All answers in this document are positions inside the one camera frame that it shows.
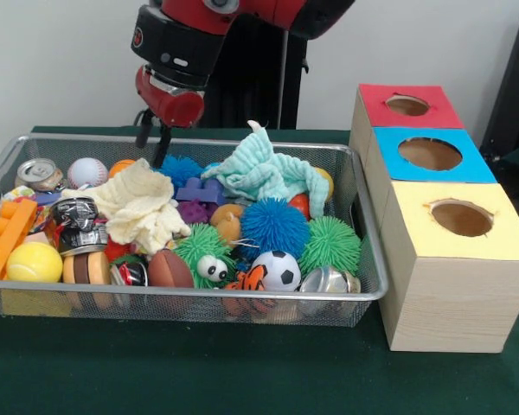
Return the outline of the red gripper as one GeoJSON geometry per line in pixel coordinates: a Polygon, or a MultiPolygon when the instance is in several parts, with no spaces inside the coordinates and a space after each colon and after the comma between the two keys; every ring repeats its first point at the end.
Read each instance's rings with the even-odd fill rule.
{"type": "Polygon", "coordinates": [[[139,126],[135,145],[143,149],[151,134],[154,115],[163,124],[160,125],[160,140],[157,144],[152,167],[160,169],[167,155],[172,139],[171,128],[189,128],[195,126],[204,113],[204,91],[172,86],[160,80],[159,74],[148,65],[138,69],[135,79],[138,95],[148,105],[135,117],[139,126]]]}

